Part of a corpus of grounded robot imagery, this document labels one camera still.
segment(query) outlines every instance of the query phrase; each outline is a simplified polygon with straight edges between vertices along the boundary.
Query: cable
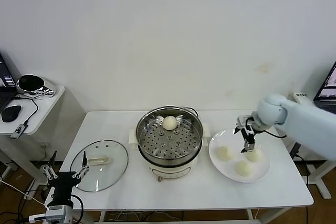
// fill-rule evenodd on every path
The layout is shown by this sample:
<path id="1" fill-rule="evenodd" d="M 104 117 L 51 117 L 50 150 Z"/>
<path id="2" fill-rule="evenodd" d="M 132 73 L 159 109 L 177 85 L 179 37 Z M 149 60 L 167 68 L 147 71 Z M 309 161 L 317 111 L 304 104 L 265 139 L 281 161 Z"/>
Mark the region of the cable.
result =
<path id="1" fill-rule="evenodd" d="M 143 219 L 143 221 L 147 221 L 147 219 L 154 213 L 155 211 L 150 212 L 146 217 Z"/>
<path id="2" fill-rule="evenodd" d="M 13 189 L 19 191 L 19 192 L 22 193 L 23 195 L 26 195 L 27 197 L 33 199 L 34 201 L 36 201 L 37 203 L 41 204 L 42 206 L 44 206 L 44 204 L 43 204 L 42 202 L 38 201 L 37 199 L 35 199 L 34 197 L 32 197 L 32 196 L 30 196 L 30 195 L 28 195 L 28 194 L 25 194 L 23 191 L 17 189 L 15 186 L 12 186 L 11 184 L 9 184 L 9 183 L 7 183 L 7 182 L 4 182 L 2 179 L 1 179 L 0 181 L 1 181 L 2 183 L 6 184 L 7 186 L 10 186 L 11 188 L 13 188 Z"/>
<path id="3" fill-rule="evenodd" d="M 181 221 L 178 217 L 172 216 L 172 215 L 168 214 L 167 212 L 156 212 L 156 213 L 157 214 L 164 214 L 164 215 L 166 215 L 166 216 L 168 216 L 168 217 L 170 217 L 172 219 L 175 219 L 177 221 Z"/>
<path id="4" fill-rule="evenodd" d="M 34 181 L 34 179 L 32 179 L 32 180 L 27 184 L 27 186 L 26 186 L 24 192 L 26 192 L 26 190 L 30 187 L 30 185 L 31 185 L 31 183 L 32 183 L 33 181 Z M 20 199 L 19 204 L 18 204 L 18 206 L 17 206 L 17 219 L 16 219 L 16 223 L 17 223 L 17 224 L 22 223 L 23 220 L 24 220 L 22 212 L 23 212 L 23 209 L 24 209 L 24 207 L 25 207 L 27 198 L 24 199 L 24 202 L 23 202 L 22 207 L 21 207 L 21 209 L 20 209 L 21 202 L 22 202 L 23 199 L 24 199 L 24 195 L 21 195 L 21 199 Z"/>
<path id="5" fill-rule="evenodd" d="M 197 117 L 199 117 L 198 112 L 197 112 L 194 108 L 192 108 L 192 107 L 183 107 L 183 108 L 184 108 L 184 109 L 189 109 L 189 110 L 194 111 L 195 114 L 197 115 Z"/>
<path id="6" fill-rule="evenodd" d="M 247 122 L 248 122 L 248 120 L 251 120 L 251 119 L 253 119 L 253 117 L 250 117 L 250 118 L 248 118 L 248 119 L 245 120 L 245 128 L 247 128 Z"/>
<path id="7" fill-rule="evenodd" d="M 35 110 L 35 111 L 28 117 L 28 119 L 23 123 L 24 126 L 27 126 L 27 125 L 28 125 L 28 121 L 29 121 L 29 119 L 30 119 L 33 115 L 35 115 L 35 113 L 38 111 L 38 105 L 36 104 L 36 102 L 35 102 L 32 98 L 25 98 L 25 97 L 20 97 L 20 96 L 18 96 L 18 97 L 13 97 L 12 99 L 13 99 L 13 100 L 20 100 L 20 99 L 31 100 L 31 101 L 33 102 L 33 104 L 35 104 L 35 106 L 36 106 L 36 110 Z"/>
<path id="8" fill-rule="evenodd" d="M 6 220 L 4 223 L 2 223 L 2 224 L 5 224 L 5 223 L 7 223 L 7 222 L 9 222 L 9 221 L 15 221 L 16 222 L 16 220 L 15 219 L 9 219 L 9 220 Z"/>
<path id="9" fill-rule="evenodd" d="M 46 148 L 43 148 L 44 150 L 44 157 L 41 158 L 39 161 L 37 161 L 36 163 L 34 163 L 33 165 L 37 165 L 38 163 L 40 163 L 42 160 L 44 160 L 46 157 L 47 157 L 47 151 L 46 151 Z"/>
<path id="10" fill-rule="evenodd" d="M 258 208 L 258 210 L 257 210 L 257 212 L 256 212 L 256 215 L 254 215 L 254 219 L 255 219 L 255 220 L 257 219 L 257 215 L 258 215 L 258 213 L 259 213 L 259 208 Z"/>
<path id="11" fill-rule="evenodd" d="M 287 135 L 284 135 L 284 136 L 277 136 L 277 135 L 274 135 L 274 134 L 272 134 L 272 133 L 270 133 L 270 132 L 268 132 L 268 131 L 263 131 L 263 132 L 266 132 L 267 134 L 269 134 L 269 135 L 271 135 L 271 136 L 274 136 L 274 137 L 276 137 L 276 138 L 285 138 L 285 137 L 287 137 Z"/>
<path id="12" fill-rule="evenodd" d="M 17 213 L 16 212 L 8 212 L 8 211 L 0 212 L 0 215 L 5 215 L 5 214 L 16 215 Z"/>
<path id="13" fill-rule="evenodd" d="M 302 161 L 305 162 L 305 160 L 299 155 L 299 154 L 296 154 L 295 157 L 298 157 L 299 159 L 301 159 Z M 309 190 L 309 179 L 308 179 L 308 166 L 306 164 L 306 177 L 307 177 L 307 183 L 306 183 L 306 186 L 308 188 L 308 191 L 310 192 Z M 306 206 L 306 224 L 308 224 L 308 206 Z"/>
<path id="14" fill-rule="evenodd" d="M 80 217 L 79 219 L 75 222 L 75 224 L 79 224 L 80 221 L 82 220 L 83 218 L 83 215 L 84 215 L 84 204 L 83 204 L 83 201 L 81 200 L 81 198 L 79 198 L 77 195 L 74 195 L 74 194 L 71 194 L 71 196 L 75 197 L 76 199 L 78 199 L 79 203 L 80 203 L 80 208 L 81 208 L 81 211 L 80 211 Z"/>

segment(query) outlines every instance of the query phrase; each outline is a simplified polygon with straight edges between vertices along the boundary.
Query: white wall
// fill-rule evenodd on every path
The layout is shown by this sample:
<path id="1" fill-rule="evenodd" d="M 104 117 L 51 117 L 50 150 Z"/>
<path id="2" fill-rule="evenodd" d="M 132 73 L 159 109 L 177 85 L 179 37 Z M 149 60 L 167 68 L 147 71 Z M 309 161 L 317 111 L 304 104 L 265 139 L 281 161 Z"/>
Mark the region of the white wall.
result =
<path id="1" fill-rule="evenodd" d="M 86 111 L 253 109 L 312 93 L 335 61 L 335 0 L 0 0 L 0 50 Z"/>

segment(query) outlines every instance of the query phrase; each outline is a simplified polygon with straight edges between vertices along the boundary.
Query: small white table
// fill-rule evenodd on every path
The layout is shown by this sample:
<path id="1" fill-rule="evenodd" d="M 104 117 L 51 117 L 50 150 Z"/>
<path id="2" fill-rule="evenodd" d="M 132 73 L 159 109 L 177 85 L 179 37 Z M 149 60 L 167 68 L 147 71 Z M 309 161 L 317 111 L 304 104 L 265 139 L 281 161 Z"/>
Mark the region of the small white table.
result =
<path id="1" fill-rule="evenodd" d="M 74 157 L 88 144 L 98 140 L 115 140 L 123 144 L 129 154 L 129 164 L 123 177 L 113 186 L 97 193 L 78 188 L 73 194 L 84 202 L 85 210 L 226 210 L 272 208 L 260 217 L 244 223 L 268 223 L 291 207 L 313 203 L 300 173 L 281 140 L 267 134 L 256 136 L 271 157 L 271 169 L 259 182 L 244 184 L 223 176 L 211 163 L 208 149 L 203 148 L 190 174 L 176 180 L 157 179 L 137 150 L 128 144 L 129 130 L 146 112 L 111 111 L 89 112 L 72 143 L 61 170 L 67 171 Z M 200 119 L 209 127 L 211 135 L 233 129 L 239 115 L 251 111 L 199 111 Z M 50 191 L 45 206 L 51 201 Z M 74 210 L 80 210 L 74 200 Z"/>
<path id="2" fill-rule="evenodd" d="M 34 99 L 38 105 L 38 111 L 29 119 L 28 127 L 23 132 L 24 135 L 32 135 L 38 130 L 44 119 L 55 106 L 56 102 L 63 95 L 65 87 L 56 87 L 57 93 L 53 97 L 41 100 Z M 33 182 L 29 188 L 29 190 L 34 190 L 38 185 L 46 184 L 46 176 L 29 161 L 27 156 L 20 149 L 16 147 L 16 145 L 19 144 L 20 139 L 11 139 L 8 136 L 16 130 L 19 124 L 22 124 L 27 120 L 27 118 L 36 110 L 36 106 L 31 100 L 13 100 L 7 107 L 14 105 L 21 105 L 22 107 L 17 119 L 9 123 L 4 123 L 0 119 L 0 150 L 6 154 L 4 155 L 3 153 L 0 153 L 0 161 L 8 163 L 8 158 L 15 161 L 23 170 L 35 179 L 35 183 Z M 17 166 L 15 164 L 8 164 L 5 173 L 7 174 L 11 169 L 16 170 Z"/>

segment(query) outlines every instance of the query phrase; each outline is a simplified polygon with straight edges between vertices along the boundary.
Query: table leg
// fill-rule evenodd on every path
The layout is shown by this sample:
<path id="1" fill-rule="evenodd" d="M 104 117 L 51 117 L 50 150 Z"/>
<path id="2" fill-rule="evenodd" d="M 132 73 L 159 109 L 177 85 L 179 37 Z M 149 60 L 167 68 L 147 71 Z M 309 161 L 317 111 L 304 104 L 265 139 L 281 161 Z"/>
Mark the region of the table leg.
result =
<path id="1" fill-rule="evenodd" d="M 104 222 L 106 211 L 100 212 L 99 222 Z"/>
<path id="2" fill-rule="evenodd" d="M 250 209 L 250 208 L 247 208 L 246 211 L 247 211 L 248 219 L 249 219 L 249 220 L 253 220 L 253 214 L 252 214 L 251 209 Z"/>
<path id="3" fill-rule="evenodd" d="M 7 167 L 10 167 L 12 170 L 17 170 L 18 166 L 13 163 L 5 153 L 3 153 L 2 151 L 0 151 L 0 161 L 4 164 L 7 164 Z"/>
<path id="4" fill-rule="evenodd" d="M 79 217 L 80 217 L 80 213 L 81 211 L 80 210 L 73 210 L 72 211 L 72 216 L 78 220 Z M 84 214 L 83 214 L 83 218 L 82 220 L 80 221 L 82 224 L 93 224 L 93 218 L 87 213 L 84 211 Z"/>
<path id="5" fill-rule="evenodd" d="M 331 194 L 324 184 L 322 177 L 330 172 L 336 166 L 336 162 L 325 161 L 319 168 L 315 169 L 314 165 L 307 165 L 310 172 L 308 176 L 309 185 L 316 185 L 323 199 L 331 199 Z M 302 177 L 304 182 L 307 183 L 307 177 Z"/>
<path id="6" fill-rule="evenodd" d="M 266 213 L 264 213 L 259 218 L 259 220 L 262 224 L 269 223 L 270 221 L 279 217 L 280 215 L 282 215 L 284 212 L 288 211 L 289 209 L 290 209 L 290 207 L 269 209 Z"/>
<path id="7" fill-rule="evenodd" d="M 7 136 L 0 136 L 0 149 L 13 161 L 15 161 L 23 170 L 30 174 L 41 184 L 47 184 L 47 178 L 40 172 L 27 157 L 13 144 Z"/>

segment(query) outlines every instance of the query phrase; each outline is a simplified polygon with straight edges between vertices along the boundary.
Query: monitor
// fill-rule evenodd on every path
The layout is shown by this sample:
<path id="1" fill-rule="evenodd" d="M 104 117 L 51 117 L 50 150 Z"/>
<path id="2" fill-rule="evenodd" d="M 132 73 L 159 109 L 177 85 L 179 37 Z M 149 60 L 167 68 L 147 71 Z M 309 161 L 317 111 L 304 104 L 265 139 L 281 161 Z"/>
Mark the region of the monitor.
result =
<path id="1" fill-rule="evenodd" d="M 336 100 L 336 62 L 314 100 Z"/>

